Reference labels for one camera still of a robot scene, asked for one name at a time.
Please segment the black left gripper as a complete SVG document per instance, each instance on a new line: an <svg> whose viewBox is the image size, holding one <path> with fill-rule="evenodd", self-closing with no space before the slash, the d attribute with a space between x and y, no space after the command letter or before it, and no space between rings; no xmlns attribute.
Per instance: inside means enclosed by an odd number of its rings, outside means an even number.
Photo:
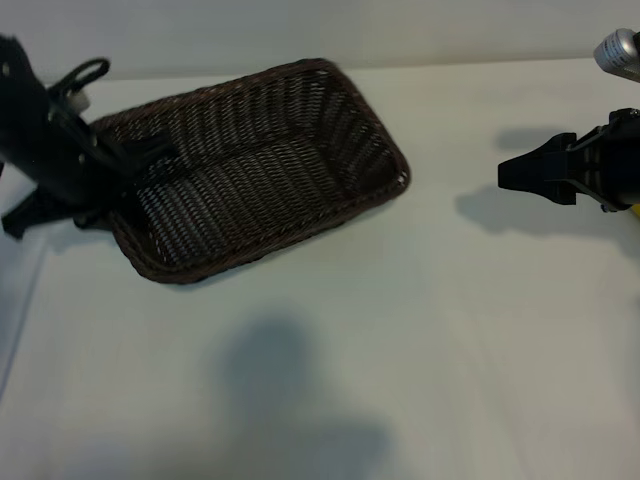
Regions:
<svg viewBox="0 0 640 480"><path fill-rule="evenodd" d="M126 142L126 152L119 145L101 137L82 114L89 108L86 94L62 94L49 98L48 122L57 135L81 153L121 174L136 176L174 155L176 150L166 136L151 136Z"/></svg>

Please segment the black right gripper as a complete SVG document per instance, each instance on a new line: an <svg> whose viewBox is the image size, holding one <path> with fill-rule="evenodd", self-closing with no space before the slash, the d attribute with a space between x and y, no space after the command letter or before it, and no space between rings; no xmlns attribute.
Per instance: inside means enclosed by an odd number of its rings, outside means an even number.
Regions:
<svg viewBox="0 0 640 480"><path fill-rule="evenodd" d="M498 186L558 205L575 205L577 193L571 185L543 175L547 161L563 156L566 149L576 188L603 211L625 211L639 203L639 110L633 108L611 112L607 124L578 140L575 133L560 133L531 152L500 163Z"/></svg>

